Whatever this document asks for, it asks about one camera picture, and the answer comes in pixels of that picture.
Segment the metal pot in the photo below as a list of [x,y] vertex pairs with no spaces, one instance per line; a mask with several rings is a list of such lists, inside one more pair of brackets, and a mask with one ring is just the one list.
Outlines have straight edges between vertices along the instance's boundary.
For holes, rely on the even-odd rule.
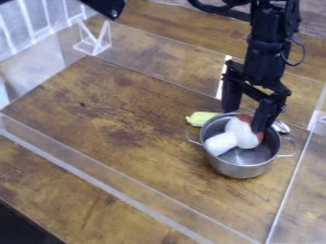
[[263,132],[263,140],[256,148],[244,150],[234,148],[219,156],[213,156],[204,147],[204,141],[211,136],[224,132],[224,127],[231,118],[239,113],[226,113],[212,117],[200,130],[200,142],[191,139],[189,127],[185,131],[187,140],[200,146],[205,151],[208,163],[212,168],[226,176],[234,178],[252,178],[264,174],[275,157],[291,157],[295,155],[295,143],[290,138],[283,137],[292,144],[294,153],[279,155],[282,148],[282,138],[274,128]]

